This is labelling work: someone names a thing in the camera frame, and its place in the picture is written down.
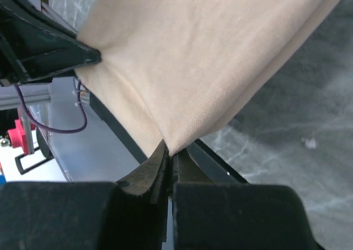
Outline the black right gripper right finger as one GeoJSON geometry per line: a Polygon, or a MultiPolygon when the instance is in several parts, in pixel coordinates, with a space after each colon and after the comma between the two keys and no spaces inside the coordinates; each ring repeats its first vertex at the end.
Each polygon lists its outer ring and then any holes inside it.
{"type": "Polygon", "coordinates": [[[173,157],[175,249],[316,249],[303,203],[283,185],[214,183],[182,150],[173,157]]]}

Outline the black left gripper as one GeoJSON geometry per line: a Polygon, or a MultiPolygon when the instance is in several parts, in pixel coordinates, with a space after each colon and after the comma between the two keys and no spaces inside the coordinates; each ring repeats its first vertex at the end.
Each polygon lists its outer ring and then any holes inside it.
{"type": "Polygon", "coordinates": [[[101,61],[100,52],[25,10],[27,0],[1,0],[1,86],[48,82],[101,61]]]}

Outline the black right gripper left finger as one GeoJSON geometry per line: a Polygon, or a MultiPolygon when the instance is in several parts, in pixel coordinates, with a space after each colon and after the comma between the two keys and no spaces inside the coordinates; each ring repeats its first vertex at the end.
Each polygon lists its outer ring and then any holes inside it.
{"type": "Polygon", "coordinates": [[[1,186],[2,249],[161,249],[167,239],[168,150],[117,182],[1,186]]]}

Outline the beige t shirt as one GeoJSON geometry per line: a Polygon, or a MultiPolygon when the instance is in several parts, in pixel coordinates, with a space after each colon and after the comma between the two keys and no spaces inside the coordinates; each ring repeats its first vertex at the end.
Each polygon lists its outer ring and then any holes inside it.
{"type": "Polygon", "coordinates": [[[149,156],[223,128],[340,0],[96,0],[78,77],[149,156]]]}

